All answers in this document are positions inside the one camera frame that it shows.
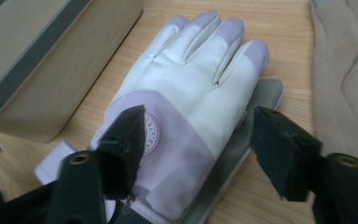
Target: wooden table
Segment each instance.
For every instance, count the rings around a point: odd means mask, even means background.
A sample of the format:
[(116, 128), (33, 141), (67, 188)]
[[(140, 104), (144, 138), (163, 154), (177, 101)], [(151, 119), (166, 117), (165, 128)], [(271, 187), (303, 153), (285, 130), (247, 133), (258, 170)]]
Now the wooden table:
[[(123, 78), (161, 25), (175, 15), (194, 18), (217, 10), (222, 19), (243, 19), (245, 40), (268, 45), (270, 60), (263, 77), (282, 81), (279, 107), (310, 133), (313, 27), (308, 0), (143, 0), (144, 12), (62, 132), (48, 143), (34, 143), (0, 133), (0, 190), (7, 200), (40, 186), (34, 168), (62, 139), (79, 149), (88, 145), (103, 112)], [(208, 223), (314, 223), (311, 202), (281, 201), (259, 167), (255, 154), (244, 162), (213, 210)]]

